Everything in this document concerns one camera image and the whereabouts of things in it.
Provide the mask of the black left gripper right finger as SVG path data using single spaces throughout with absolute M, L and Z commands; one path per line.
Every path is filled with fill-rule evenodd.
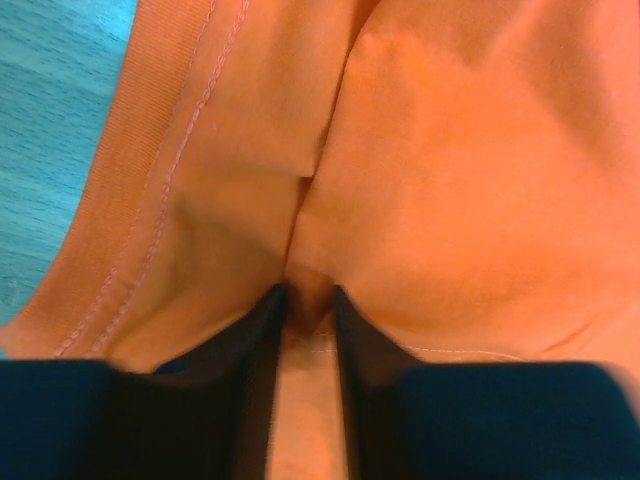
M 422 361 L 333 293 L 352 479 L 635 479 L 639 423 L 585 362 Z

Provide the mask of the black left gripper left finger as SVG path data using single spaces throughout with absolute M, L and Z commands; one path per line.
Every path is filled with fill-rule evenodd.
M 1 364 L 5 479 L 261 479 L 287 298 L 148 374 L 99 360 Z

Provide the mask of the orange t shirt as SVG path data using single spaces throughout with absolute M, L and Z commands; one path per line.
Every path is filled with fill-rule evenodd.
M 142 1 L 12 359 L 157 367 L 274 283 L 268 475 L 342 479 L 330 296 L 431 361 L 639 380 L 635 1 Z

